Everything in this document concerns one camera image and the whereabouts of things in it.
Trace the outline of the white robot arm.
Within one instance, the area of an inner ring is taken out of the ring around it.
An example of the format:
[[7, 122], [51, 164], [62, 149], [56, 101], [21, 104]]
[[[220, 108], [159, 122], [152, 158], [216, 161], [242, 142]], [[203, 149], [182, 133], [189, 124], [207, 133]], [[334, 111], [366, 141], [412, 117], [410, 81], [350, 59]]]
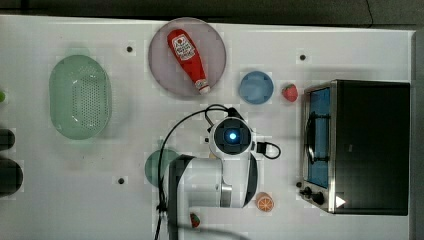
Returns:
[[164, 174], [169, 240], [191, 240], [192, 207], [243, 208], [255, 196], [258, 164], [253, 155], [255, 135], [238, 117], [226, 117], [212, 126], [212, 158], [181, 155]]

